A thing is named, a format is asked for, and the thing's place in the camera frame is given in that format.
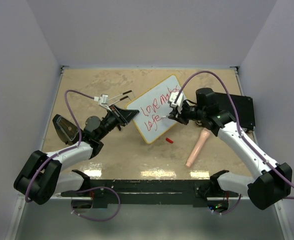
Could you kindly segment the yellow framed whiteboard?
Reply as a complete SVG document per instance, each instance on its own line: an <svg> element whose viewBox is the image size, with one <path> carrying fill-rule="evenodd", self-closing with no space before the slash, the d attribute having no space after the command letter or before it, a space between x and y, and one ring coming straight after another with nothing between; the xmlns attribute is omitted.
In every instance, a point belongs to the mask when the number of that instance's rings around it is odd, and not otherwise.
<svg viewBox="0 0 294 240"><path fill-rule="evenodd" d="M170 94L180 91L180 88L177 77L171 75L126 105L127 110L139 110L133 122L147 144L153 143L176 124L176 121L162 117L172 110L168 104Z"/></svg>

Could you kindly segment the wire whiteboard stand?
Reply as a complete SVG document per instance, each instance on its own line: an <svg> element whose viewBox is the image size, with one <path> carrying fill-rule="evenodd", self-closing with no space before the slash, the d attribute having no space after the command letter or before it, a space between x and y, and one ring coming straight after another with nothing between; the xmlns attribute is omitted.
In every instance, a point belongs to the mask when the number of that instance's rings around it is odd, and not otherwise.
<svg viewBox="0 0 294 240"><path fill-rule="evenodd" d="M126 99L131 100L131 96L134 97L134 93L132 90L128 90L128 91L125 91L117 96L109 98L108 103L109 103L109 105L112 105L112 104L116 104L116 103L121 102Z"/></svg>

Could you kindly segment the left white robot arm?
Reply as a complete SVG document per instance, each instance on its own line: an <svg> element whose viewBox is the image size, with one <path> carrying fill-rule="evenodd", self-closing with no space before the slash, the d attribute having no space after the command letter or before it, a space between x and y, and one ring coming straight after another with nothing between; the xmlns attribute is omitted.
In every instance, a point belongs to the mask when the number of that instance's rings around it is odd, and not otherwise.
<svg viewBox="0 0 294 240"><path fill-rule="evenodd" d="M125 127L139 114L137 109L122 109L111 105L103 118L87 118L84 129L77 128L61 115L55 115L54 127L68 147L31 153L14 181L14 189L28 201L42 205L54 194L74 191L85 196L90 191L89 177L78 170L64 174L63 170L97 156L104 144L102 139L114 128Z"/></svg>

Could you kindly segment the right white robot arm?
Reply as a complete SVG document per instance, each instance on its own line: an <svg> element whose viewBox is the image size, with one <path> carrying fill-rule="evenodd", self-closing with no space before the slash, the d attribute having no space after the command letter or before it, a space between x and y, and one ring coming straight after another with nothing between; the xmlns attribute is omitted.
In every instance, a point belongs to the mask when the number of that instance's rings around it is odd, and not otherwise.
<svg viewBox="0 0 294 240"><path fill-rule="evenodd" d="M184 125L200 121L236 153L251 173L245 177L222 170L211 176L210 192L217 197L226 191L247 196L260 210L287 197L291 192L292 168L265 154L237 125L235 115L219 106L211 88L198 89L196 100L191 102L182 93L172 92L168 100L172 111L168 118Z"/></svg>

